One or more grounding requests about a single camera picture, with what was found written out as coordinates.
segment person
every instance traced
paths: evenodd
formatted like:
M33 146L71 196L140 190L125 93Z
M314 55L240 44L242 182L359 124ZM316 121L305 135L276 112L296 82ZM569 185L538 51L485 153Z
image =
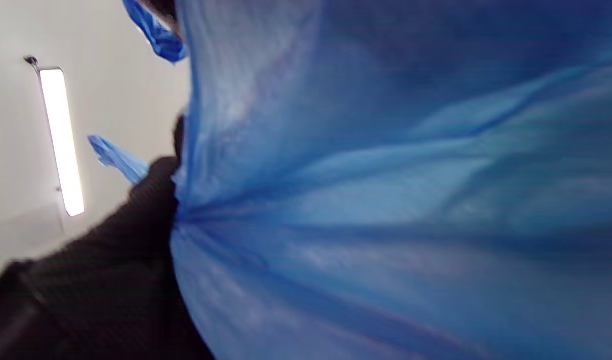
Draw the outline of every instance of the person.
M153 162L127 201L88 234L0 275L0 360L210 360L169 253L175 157Z

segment black sleeve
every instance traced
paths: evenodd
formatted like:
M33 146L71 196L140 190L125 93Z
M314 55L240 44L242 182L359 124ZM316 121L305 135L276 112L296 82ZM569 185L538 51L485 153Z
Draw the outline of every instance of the black sleeve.
M189 319L169 255L175 169L175 159L156 161L106 221L0 277L0 330L11 329L0 331L0 360L212 358ZM26 349L25 357L5 357L11 348Z

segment white ceiling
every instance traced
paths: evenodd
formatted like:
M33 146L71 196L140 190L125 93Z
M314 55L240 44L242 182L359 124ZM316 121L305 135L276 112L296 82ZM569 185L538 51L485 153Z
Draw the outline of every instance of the white ceiling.
M0 224L61 202L40 89L25 55L66 76L86 204L77 218L61 213L72 237L128 188L97 162L86 136L105 136L144 160L171 153L171 129L189 89L187 66L156 57L121 0L0 1Z

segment light fixture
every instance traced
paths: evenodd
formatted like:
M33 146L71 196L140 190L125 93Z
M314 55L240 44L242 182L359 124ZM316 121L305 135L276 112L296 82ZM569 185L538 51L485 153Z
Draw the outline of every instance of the light fixture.
M84 212L84 196L81 191L75 142L72 136L64 73L58 67L38 67L35 57L28 56L24 60L32 65L39 77L57 163L61 196L68 216L75 217Z

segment blue fabric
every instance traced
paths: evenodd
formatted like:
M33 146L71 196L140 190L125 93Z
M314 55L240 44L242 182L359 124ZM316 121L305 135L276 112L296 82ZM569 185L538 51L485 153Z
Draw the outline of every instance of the blue fabric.
M612 0L177 0L218 360L612 360Z
M123 0L130 19L146 36L155 54L171 63L183 60L187 51L179 38L135 0Z
M145 162L121 150L103 137L91 135L88 137L88 142L99 157L101 164L121 171L132 185L137 184L148 175L148 165Z

